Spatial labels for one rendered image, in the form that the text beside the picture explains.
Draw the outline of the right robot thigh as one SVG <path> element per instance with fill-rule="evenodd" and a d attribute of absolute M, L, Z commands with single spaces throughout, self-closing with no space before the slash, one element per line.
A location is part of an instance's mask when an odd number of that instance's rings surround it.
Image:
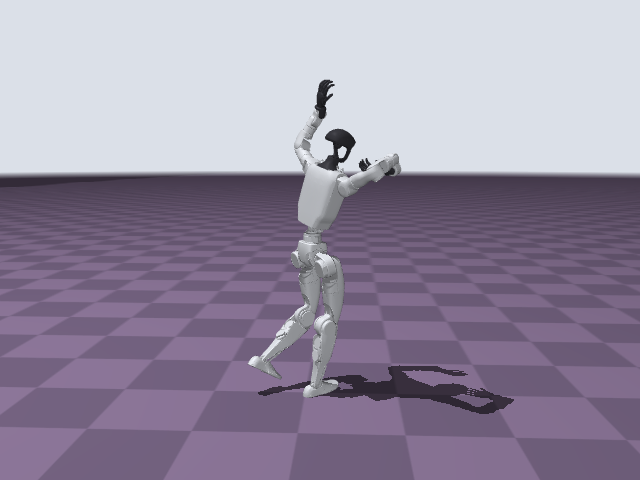
<path fill-rule="evenodd" d="M 344 276 L 340 260 L 323 251 L 315 254 L 314 268 L 316 274 L 323 278 L 321 289 L 325 312 L 314 322 L 314 329 L 321 335 L 322 325 L 327 320 L 332 320 L 337 327 L 344 300 Z"/>

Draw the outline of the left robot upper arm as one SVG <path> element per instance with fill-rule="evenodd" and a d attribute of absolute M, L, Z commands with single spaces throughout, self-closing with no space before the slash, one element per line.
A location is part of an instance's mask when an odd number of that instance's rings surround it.
<path fill-rule="evenodd" d="M 298 149 L 295 149 L 295 152 L 298 156 L 298 159 L 302 165 L 303 168 L 303 173 L 306 175 L 306 171 L 308 169 L 308 167 L 315 162 L 320 162 L 318 159 L 313 158 L 313 156 L 311 155 L 310 151 L 310 143 L 303 139 L 303 142 L 301 144 L 301 146 Z M 320 162 L 321 163 L 321 162 Z"/>

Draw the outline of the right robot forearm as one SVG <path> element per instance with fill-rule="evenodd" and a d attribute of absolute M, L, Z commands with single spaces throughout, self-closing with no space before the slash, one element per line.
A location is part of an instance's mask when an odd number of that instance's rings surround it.
<path fill-rule="evenodd" d="M 391 168 L 394 168 L 395 173 L 393 175 L 390 175 L 392 177 L 398 175 L 401 172 L 401 166 L 399 164 L 399 156 L 397 155 L 397 153 L 388 153 L 385 157 L 371 164 L 366 170 L 374 167 L 378 163 L 380 164 L 380 166 L 382 167 L 385 173 L 388 172 Z"/>

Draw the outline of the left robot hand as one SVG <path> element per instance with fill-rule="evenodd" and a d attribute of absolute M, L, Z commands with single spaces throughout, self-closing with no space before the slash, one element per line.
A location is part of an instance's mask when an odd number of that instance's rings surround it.
<path fill-rule="evenodd" d="M 315 109 L 319 111 L 319 118 L 320 119 L 323 119 L 325 117 L 325 114 L 326 114 L 326 107 L 325 107 L 326 101 L 333 96 L 333 93 L 331 93 L 329 96 L 326 95 L 328 90 L 332 86 L 335 85 L 335 84 L 330 84 L 332 82 L 333 81 L 330 81 L 330 80 L 323 80 L 319 84 L 319 88 L 318 88 L 318 92 L 317 92 L 317 105 L 315 105 Z"/>

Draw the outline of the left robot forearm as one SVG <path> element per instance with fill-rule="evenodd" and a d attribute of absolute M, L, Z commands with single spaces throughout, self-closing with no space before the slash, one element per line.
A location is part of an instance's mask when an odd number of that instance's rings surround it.
<path fill-rule="evenodd" d="M 326 117 L 326 114 L 325 114 L 325 117 Z M 294 148 L 295 149 L 298 149 L 301 146 L 304 138 L 307 139 L 307 140 L 309 140 L 309 139 L 311 140 L 312 139 L 313 134 L 317 130 L 318 126 L 320 126 L 320 124 L 321 124 L 323 119 L 319 118 L 319 111 L 314 109 L 314 112 L 310 116 L 310 118 L 307 121 L 305 127 L 303 129 L 301 129 L 301 131 L 299 132 L 299 134 L 298 134 L 298 136 L 296 138 L 296 141 L 294 143 Z"/>

